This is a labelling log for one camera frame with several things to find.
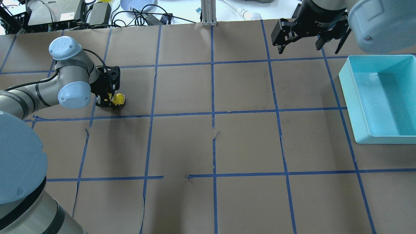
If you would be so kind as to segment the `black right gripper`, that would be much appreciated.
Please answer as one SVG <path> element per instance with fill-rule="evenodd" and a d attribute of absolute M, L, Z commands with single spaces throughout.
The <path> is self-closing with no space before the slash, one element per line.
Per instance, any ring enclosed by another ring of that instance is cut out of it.
<path fill-rule="evenodd" d="M 339 40 L 338 54 L 351 33 L 345 0 L 303 0 L 298 4 L 292 18 L 278 19 L 271 33 L 273 46 L 283 54 L 285 47 L 306 37 L 318 36 L 316 46 L 335 39 Z"/>

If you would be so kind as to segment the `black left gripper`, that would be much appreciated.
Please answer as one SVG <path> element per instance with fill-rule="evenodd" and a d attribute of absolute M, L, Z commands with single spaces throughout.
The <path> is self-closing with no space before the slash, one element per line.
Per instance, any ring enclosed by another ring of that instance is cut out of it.
<path fill-rule="evenodd" d="M 95 106 L 100 108 L 112 108 L 113 102 L 110 95 L 114 95 L 120 89 L 121 70 L 119 66 L 97 66 L 98 74 L 95 80 Z"/>

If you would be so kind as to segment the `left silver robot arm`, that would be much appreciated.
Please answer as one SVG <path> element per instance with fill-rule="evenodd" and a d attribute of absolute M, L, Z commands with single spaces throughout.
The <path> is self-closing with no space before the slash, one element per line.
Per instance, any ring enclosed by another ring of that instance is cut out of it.
<path fill-rule="evenodd" d="M 54 71 L 43 80 L 1 89 L 1 233 L 86 234 L 47 190 L 48 158 L 32 113 L 60 105 L 80 109 L 92 95 L 100 108 L 116 108 L 126 98 L 118 94 L 121 69 L 109 66 L 95 52 L 70 36 L 48 46 Z"/>

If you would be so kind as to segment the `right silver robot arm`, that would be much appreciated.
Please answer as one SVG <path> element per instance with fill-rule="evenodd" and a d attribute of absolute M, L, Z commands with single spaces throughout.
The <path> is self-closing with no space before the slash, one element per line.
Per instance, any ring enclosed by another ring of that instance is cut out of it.
<path fill-rule="evenodd" d="M 281 18 L 271 33 L 279 54 L 306 37 L 318 37 L 315 47 L 339 40 L 338 54 L 351 32 L 366 53 L 385 54 L 415 45 L 414 0 L 304 0 L 293 20 Z"/>

